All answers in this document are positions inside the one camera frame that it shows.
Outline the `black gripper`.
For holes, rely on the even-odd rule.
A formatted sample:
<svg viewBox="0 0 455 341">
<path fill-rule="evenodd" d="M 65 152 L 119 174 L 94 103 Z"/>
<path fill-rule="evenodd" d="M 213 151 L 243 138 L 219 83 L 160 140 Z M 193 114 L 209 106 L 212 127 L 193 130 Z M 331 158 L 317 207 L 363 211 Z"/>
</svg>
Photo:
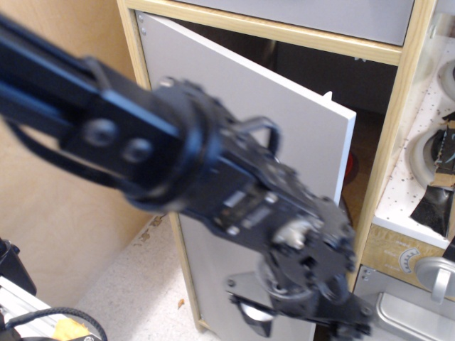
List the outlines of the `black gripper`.
<svg viewBox="0 0 455 341">
<path fill-rule="evenodd" d="M 226 291 L 244 321 L 262 337 L 271 336 L 272 323 L 279 316 L 325 326 L 330 340 L 363 340 L 371 335 L 373 308 L 348 290 L 343 276 L 310 288 L 279 288 L 247 272 L 228 277 Z"/>
</svg>

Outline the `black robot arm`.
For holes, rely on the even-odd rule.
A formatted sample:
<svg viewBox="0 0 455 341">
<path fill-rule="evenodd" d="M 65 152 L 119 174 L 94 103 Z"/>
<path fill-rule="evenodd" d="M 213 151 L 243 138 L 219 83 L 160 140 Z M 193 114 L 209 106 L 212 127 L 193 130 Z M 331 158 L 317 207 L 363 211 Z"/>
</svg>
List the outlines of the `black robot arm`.
<svg viewBox="0 0 455 341">
<path fill-rule="evenodd" d="M 121 191 L 142 210 L 176 211 L 262 256 L 230 277 L 244 321 L 269 337 L 278 315 L 325 325 L 332 340 L 371 333 L 352 294 L 354 231 L 329 198 L 280 163 L 278 126 L 240 121 L 197 85 L 143 90 L 94 58 L 74 58 L 1 19 L 1 116 L 31 152 Z"/>
</svg>

